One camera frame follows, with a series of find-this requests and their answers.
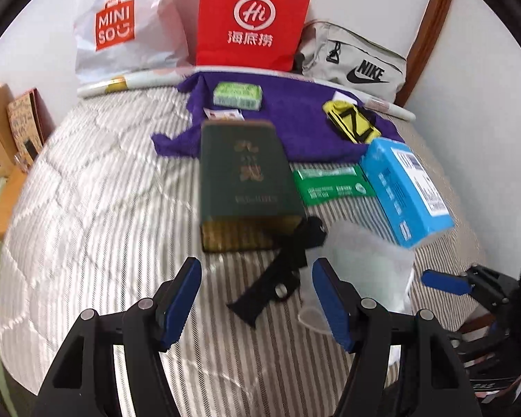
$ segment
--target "red paper bag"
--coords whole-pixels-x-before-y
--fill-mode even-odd
[[[309,0],[200,0],[198,65],[290,71]]]

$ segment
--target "dark green book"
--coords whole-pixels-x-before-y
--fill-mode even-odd
[[[206,121],[200,144],[205,252],[273,249],[305,216],[292,171],[268,121]]]

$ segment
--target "white quilted fabric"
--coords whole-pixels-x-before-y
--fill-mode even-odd
[[[187,256],[203,284],[178,344],[162,356],[184,416],[331,415],[352,357],[298,324],[299,297],[271,303],[251,330],[226,308],[273,252],[204,255],[198,224],[198,160],[163,158],[150,135],[190,124],[187,96],[173,88],[126,91],[80,102],[47,142],[14,209],[0,266],[0,355],[37,394],[75,319],[127,309],[173,278]],[[418,274],[460,272],[483,261],[447,179],[407,124],[399,126],[450,208],[456,230],[417,250]],[[393,239],[375,198],[331,201],[311,211],[326,223],[356,221]],[[415,310],[459,327],[474,304],[415,281]],[[116,351],[124,415],[133,415],[123,352]],[[388,380],[397,375],[390,369]]]

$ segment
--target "blue tissue pack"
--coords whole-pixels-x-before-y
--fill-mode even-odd
[[[417,247],[454,227],[446,204],[409,146],[376,138],[360,164],[400,246]]]

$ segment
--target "hi logo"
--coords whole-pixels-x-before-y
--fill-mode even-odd
[[[239,0],[233,8],[237,24],[247,30],[268,28],[276,18],[276,8],[270,0]]]

